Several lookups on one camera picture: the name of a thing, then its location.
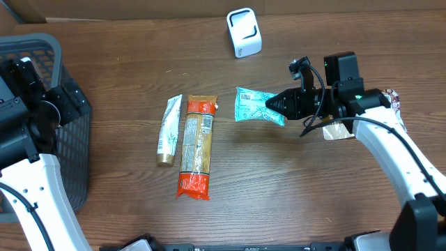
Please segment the beige brown snack pouch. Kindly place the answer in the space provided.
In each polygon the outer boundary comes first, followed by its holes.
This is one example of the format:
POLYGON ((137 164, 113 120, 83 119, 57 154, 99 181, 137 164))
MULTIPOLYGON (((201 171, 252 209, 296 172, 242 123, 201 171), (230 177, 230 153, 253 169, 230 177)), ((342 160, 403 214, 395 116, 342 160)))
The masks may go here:
MULTIPOLYGON (((407 131, 407 128, 403 123, 403 119, 401 118, 401 102, 399 94, 394 89, 385 89, 382 90, 382 93, 391 103, 391 107, 394 110, 394 113, 396 115, 399 124, 405 131, 407 131)), ((323 131, 323 138, 328 141, 348 139, 355 136, 354 134, 348 132, 348 130, 346 129, 345 125, 342 122, 334 122, 330 125, 322 127, 322 131, 323 131)))

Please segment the green teal snack packet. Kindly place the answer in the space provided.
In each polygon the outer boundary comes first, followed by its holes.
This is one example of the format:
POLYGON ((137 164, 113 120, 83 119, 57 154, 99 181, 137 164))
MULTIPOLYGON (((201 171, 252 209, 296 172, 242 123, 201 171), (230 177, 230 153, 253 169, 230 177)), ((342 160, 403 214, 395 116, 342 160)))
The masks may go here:
POLYGON ((236 121, 263 120, 285 126, 285 117, 266 107, 266 101, 276 96, 275 93, 255 91, 236 87, 237 94, 234 105, 236 121))

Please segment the red orange spaghetti pack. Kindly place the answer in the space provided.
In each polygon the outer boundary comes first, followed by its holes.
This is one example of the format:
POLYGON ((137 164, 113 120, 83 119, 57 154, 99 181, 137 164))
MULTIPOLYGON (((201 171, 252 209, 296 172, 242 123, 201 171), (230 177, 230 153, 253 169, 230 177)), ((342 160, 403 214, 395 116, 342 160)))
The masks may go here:
POLYGON ((177 195, 208 200, 217 96, 188 96, 177 195))

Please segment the white cream tube gold cap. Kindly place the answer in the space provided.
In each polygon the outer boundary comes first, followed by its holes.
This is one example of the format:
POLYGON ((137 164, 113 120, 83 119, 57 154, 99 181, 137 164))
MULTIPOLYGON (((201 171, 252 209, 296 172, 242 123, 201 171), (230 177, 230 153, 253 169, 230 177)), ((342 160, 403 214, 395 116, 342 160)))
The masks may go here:
POLYGON ((156 164, 172 167, 179 136, 180 111, 183 95, 168 99, 157 143, 156 164))

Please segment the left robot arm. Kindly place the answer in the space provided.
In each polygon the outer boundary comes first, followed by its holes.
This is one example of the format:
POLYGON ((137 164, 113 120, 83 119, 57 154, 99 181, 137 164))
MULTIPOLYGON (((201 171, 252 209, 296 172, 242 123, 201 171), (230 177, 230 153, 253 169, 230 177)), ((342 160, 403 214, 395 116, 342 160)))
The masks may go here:
POLYGON ((1 64, 1 191, 32 250, 90 250, 64 188, 56 131, 91 112, 76 86, 46 89, 29 57, 1 64))

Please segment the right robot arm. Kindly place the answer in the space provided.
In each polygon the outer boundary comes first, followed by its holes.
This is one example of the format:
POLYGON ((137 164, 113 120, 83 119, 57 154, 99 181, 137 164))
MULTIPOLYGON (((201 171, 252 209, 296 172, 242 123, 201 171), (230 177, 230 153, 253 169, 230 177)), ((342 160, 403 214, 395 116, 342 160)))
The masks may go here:
POLYGON ((424 156, 401 127, 391 102, 378 89, 366 90, 354 52, 324 58, 322 77, 307 57, 292 61, 289 72, 298 88, 266 101, 288 120, 330 116, 309 122, 303 134, 341 122, 376 159, 394 188, 401 212, 390 232, 349 236, 340 250, 444 250, 445 175, 424 156))

